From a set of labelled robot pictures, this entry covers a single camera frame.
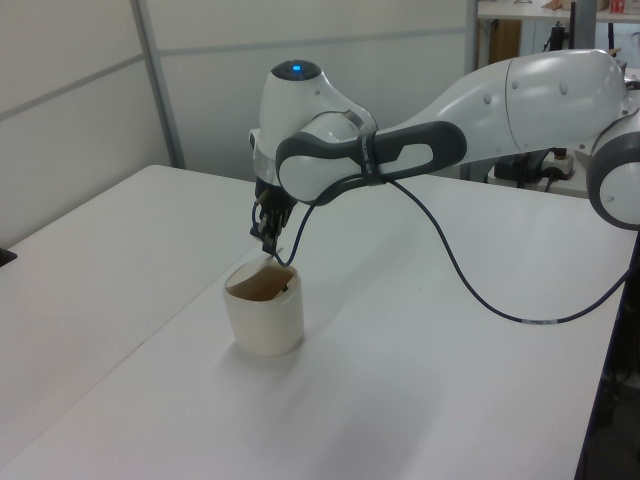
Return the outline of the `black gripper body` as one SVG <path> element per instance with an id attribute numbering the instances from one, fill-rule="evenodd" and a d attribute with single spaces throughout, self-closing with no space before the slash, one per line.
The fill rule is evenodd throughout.
<path id="1" fill-rule="evenodd" d="M 288 219 L 297 204 L 281 186 L 273 185 L 263 180 L 255 184 L 255 197 L 260 207 L 259 217 Z"/>

